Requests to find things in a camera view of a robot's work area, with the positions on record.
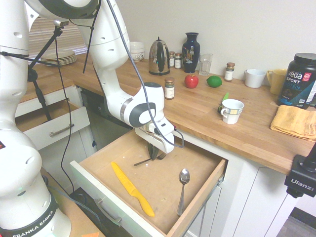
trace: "electric kettle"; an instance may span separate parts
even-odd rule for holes
[[[150,74],[162,76],[170,73],[169,50],[159,37],[150,48],[148,60]]]

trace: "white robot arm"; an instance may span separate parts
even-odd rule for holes
[[[40,16],[75,19],[91,26],[99,0],[25,0]],[[110,113],[135,127],[136,133],[165,153],[173,150],[174,127],[164,117],[163,89],[155,83],[131,96],[122,91],[115,73],[128,59],[129,38],[114,0],[102,2],[94,25],[91,57]],[[119,25],[113,20],[113,8]],[[24,0],[0,1],[0,52],[28,55],[29,28]],[[90,29],[80,27],[86,44]],[[67,237],[71,223],[58,209],[40,175],[41,158],[31,140],[15,125],[15,112],[27,88],[28,64],[0,55],[0,235],[2,237]]]
[[[89,44],[91,29],[85,26],[92,26],[94,18],[86,18],[89,13],[85,11],[89,7],[93,9],[98,3],[97,0],[60,0],[57,1],[58,3],[54,3],[56,1],[51,0],[26,0],[26,2],[38,12],[40,16],[45,18],[56,19],[62,17],[64,20],[72,19],[74,23],[78,24],[85,44]],[[90,43],[90,55],[93,66],[106,97],[108,109],[114,117],[135,127],[135,131],[139,136],[163,152],[169,153],[173,150],[172,144],[174,143],[174,137],[172,131],[174,127],[163,114],[163,88],[155,83],[145,84],[148,102],[155,124],[158,127],[157,129],[155,124],[151,121],[152,119],[148,111],[144,88],[141,87],[135,96],[131,96],[125,93],[119,86],[115,69],[123,65],[128,59],[122,38],[124,38],[129,50],[129,37],[116,2],[114,0],[110,0],[109,2],[111,6],[108,5],[106,0],[103,0],[100,5]],[[78,10],[81,11],[80,14],[78,14],[72,11],[73,7],[77,9],[82,7],[83,10]],[[113,18],[111,8],[119,23],[121,35]],[[158,131],[160,131],[168,141],[166,141]]]

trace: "window blinds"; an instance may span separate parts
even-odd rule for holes
[[[41,51],[54,34],[54,30],[53,20],[40,17],[35,20],[29,36],[29,55],[31,58],[35,58]],[[77,26],[70,22],[62,31],[61,36],[57,37],[58,50],[69,49],[73,50],[75,54],[86,53],[87,48]],[[55,42],[47,50],[47,52],[52,51],[55,51]]]

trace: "dark blue vase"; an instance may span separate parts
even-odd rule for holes
[[[182,62],[184,72],[194,73],[198,64],[199,43],[197,42],[198,33],[186,33],[187,41],[182,46]]]

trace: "white mug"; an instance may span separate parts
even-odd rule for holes
[[[238,121],[244,104],[239,100],[227,99],[222,102],[222,105],[221,115],[223,116],[223,121],[227,124],[235,124]]]
[[[248,69],[246,74],[246,86],[251,88],[259,88],[265,78],[266,72],[258,69]]]

